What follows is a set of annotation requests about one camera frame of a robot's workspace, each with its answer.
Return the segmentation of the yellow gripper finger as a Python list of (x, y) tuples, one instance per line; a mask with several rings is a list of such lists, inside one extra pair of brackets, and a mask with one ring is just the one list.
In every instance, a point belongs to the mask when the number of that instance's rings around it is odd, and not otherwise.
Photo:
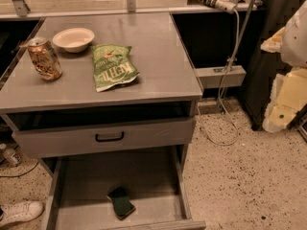
[(285, 129), (306, 104), (307, 69), (293, 68), (286, 75), (277, 74), (262, 128), (269, 133)]

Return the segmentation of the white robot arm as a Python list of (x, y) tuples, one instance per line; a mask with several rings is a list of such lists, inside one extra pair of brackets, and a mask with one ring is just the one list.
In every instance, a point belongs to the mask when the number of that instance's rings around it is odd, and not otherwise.
[(285, 76), (277, 74), (271, 101), (265, 111), (262, 128), (270, 133), (286, 128), (307, 104), (307, 1), (287, 24), (261, 44), (269, 53), (279, 53), (292, 67)]

